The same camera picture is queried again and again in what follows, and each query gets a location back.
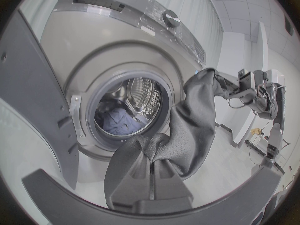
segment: robot arm covered in fabric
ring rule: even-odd
[[[104,180],[107,205],[139,214],[192,208],[193,196],[182,180],[200,168],[214,140],[214,96],[239,98],[260,117],[274,120],[262,162],[272,167],[283,140],[284,88],[276,70],[241,70],[238,78],[212,68],[200,71],[186,82],[185,100],[171,109],[170,137],[133,136],[114,153]]]

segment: white wall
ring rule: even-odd
[[[224,32],[217,70],[232,76],[237,76],[238,71],[242,69],[244,45],[244,34]],[[215,107],[216,123],[223,123],[225,126],[231,128],[230,117],[232,116],[231,114],[234,113],[234,109],[229,107],[228,100],[222,97],[215,97]]]
[[[284,74],[285,85],[287,87],[286,96],[286,117],[283,131],[283,138],[291,143],[281,151],[281,155],[287,160],[287,163],[283,167],[285,172],[289,172],[289,166],[292,168],[297,166],[300,159],[300,141],[298,140],[300,135],[300,72],[283,56],[277,52],[268,50],[268,69],[277,69]],[[267,119],[255,118],[252,128],[263,128],[267,124]],[[270,121],[265,127],[263,132],[266,136],[269,136],[270,130],[273,126],[273,122]]]

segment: clothing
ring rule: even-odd
[[[261,134],[262,130],[260,128],[254,128],[254,129],[251,129],[250,130],[251,134],[254,135],[254,134]]]
[[[142,126],[123,108],[115,108],[103,116],[103,130],[114,135],[128,135],[141,128]]]

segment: cable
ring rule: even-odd
[[[283,139],[283,141],[284,141],[287,145],[290,145],[290,144],[291,144],[290,142],[287,142],[287,141],[284,140],[284,139]]]
[[[249,158],[250,158],[250,160],[251,160],[251,162],[252,162],[253,164],[257,165],[256,163],[254,163],[254,162],[252,161],[252,159],[251,159],[251,157],[250,157],[251,148],[252,148],[252,147],[250,146],[250,150],[249,150]]]
[[[269,122],[270,122],[270,121],[271,121],[271,120],[269,120],[269,121],[267,122],[267,124],[266,124],[266,125],[263,127],[263,129],[262,129],[262,130],[264,130],[264,129],[265,129],[265,127],[266,127],[266,126],[269,124]],[[253,162],[253,161],[252,161],[252,159],[251,159],[251,157],[250,157],[251,148],[252,148],[252,147],[250,146],[250,150],[249,150],[249,158],[250,158],[251,162]]]
[[[286,86],[280,86],[280,87],[278,87],[277,89],[279,89],[279,88],[284,88],[284,94],[285,94],[285,92],[287,91],[287,87],[286,87]]]
[[[232,98],[230,98],[229,100],[228,100],[228,105],[231,107],[231,108],[242,108],[242,107],[245,107],[245,105],[243,105],[243,106],[241,106],[241,107],[232,107],[231,105],[230,105],[230,100],[231,100]]]
[[[254,113],[255,116],[258,116],[258,112],[257,111],[255,113],[254,110],[252,109],[252,112]]]

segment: washing machine drum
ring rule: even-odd
[[[169,135],[171,107],[184,99],[184,83],[202,69],[172,33],[164,31],[162,39],[130,24],[132,12],[118,12],[124,22],[111,14],[58,9],[41,39],[80,148],[96,146],[106,157],[135,134]],[[163,31],[156,22],[151,27]]]

